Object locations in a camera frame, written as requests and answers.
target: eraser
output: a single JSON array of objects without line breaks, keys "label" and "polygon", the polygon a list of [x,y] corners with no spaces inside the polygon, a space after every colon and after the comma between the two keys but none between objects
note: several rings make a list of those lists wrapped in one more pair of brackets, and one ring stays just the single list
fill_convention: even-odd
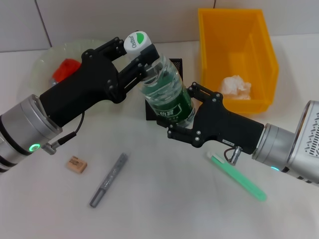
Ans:
[{"label": "eraser", "polygon": [[72,156],[66,166],[76,173],[82,173],[86,166],[88,166],[88,163],[75,156]]}]

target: white tile wall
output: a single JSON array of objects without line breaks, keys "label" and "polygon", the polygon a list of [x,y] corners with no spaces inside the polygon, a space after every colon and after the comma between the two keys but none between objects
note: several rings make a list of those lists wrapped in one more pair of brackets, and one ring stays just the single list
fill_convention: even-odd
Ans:
[{"label": "white tile wall", "polygon": [[271,35],[319,33],[319,0],[217,0],[216,8],[261,8]]},{"label": "white tile wall", "polygon": [[34,0],[0,0],[0,52],[48,47]]},{"label": "white tile wall", "polygon": [[153,42],[198,39],[197,9],[214,0],[38,0],[52,45],[78,38],[125,38],[135,30]]}]

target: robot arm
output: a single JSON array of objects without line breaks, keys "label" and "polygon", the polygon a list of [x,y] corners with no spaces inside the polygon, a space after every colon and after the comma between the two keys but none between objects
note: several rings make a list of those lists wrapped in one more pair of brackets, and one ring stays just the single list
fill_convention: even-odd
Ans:
[{"label": "robot arm", "polygon": [[296,133],[292,133],[228,111],[221,93],[212,92],[196,82],[187,91],[203,104],[194,117],[192,129],[158,118],[159,125],[168,127],[168,138],[194,147],[216,140],[234,149],[233,156],[228,159],[232,165],[243,151],[278,171],[307,183],[319,183],[319,102],[307,104]]},{"label": "robot arm", "polygon": [[56,147],[76,135],[73,132],[48,144],[64,125],[99,101],[122,102],[146,76],[143,66],[159,58],[154,45],[150,45],[118,72],[112,61],[125,54],[124,41],[118,37],[95,50],[89,49],[82,54],[81,67],[74,74],[40,97],[31,95],[1,115],[0,173],[40,147],[53,154]]}]

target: yellow plastic bin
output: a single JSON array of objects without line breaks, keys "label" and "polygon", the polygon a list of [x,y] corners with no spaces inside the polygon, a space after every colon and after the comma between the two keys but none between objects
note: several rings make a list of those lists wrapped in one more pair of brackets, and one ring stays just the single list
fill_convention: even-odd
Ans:
[{"label": "yellow plastic bin", "polygon": [[239,75],[250,82],[251,100],[224,99],[239,114],[255,114],[272,104],[278,63],[260,9],[198,10],[202,85],[219,91],[224,78]]}]

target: gray marker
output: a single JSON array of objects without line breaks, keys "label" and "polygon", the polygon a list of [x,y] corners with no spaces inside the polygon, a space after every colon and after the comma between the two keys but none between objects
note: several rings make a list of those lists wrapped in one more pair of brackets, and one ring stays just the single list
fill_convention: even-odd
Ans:
[{"label": "gray marker", "polygon": [[90,206],[95,208],[101,199],[103,198],[104,194],[110,188],[112,182],[116,178],[116,176],[120,173],[121,169],[123,168],[126,161],[129,159],[129,156],[125,153],[122,153],[119,159],[116,161],[115,165],[113,166],[112,170],[106,176],[106,178],[102,181],[100,188],[95,193],[93,199],[90,202]]}]

